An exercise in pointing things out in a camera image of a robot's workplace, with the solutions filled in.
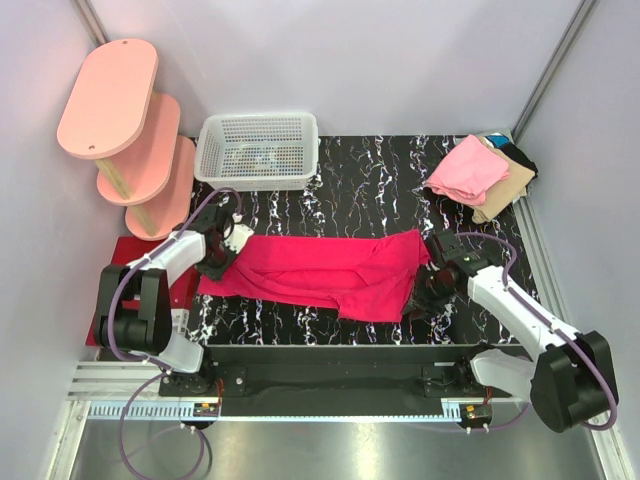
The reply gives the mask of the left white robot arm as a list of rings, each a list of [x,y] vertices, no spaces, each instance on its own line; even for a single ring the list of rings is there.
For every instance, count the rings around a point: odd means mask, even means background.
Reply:
[[[219,381],[211,356],[173,327],[170,287],[194,268],[219,281],[253,230],[238,214],[206,206],[187,227],[125,265],[110,264],[100,277],[92,337],[125,361],[149,361],[196,396]]]

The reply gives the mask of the magenta t shirt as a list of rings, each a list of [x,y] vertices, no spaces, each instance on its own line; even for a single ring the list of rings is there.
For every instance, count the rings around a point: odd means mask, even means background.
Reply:
[[[250,237],[219,281],[197,292],[333,309],[344,319],[397,323],[431,260],[416,229],[384,238]]]

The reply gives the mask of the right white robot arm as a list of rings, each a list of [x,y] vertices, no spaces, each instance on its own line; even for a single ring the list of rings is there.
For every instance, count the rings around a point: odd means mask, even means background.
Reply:
[[[510,265],[469,249],[462,242],[465,236],[446,230],[429,238],[427,249],[437,268],[419,269],[407,312],[430,313],[451,297],[466,295],[504,325],[527,355],[476,345],[433,386],[453,387],[470,397],[503,391],[528,403],[556,433],[577,425],[611,429],[618,419],[619,394],[607,340],[555,316],[511,279]]]

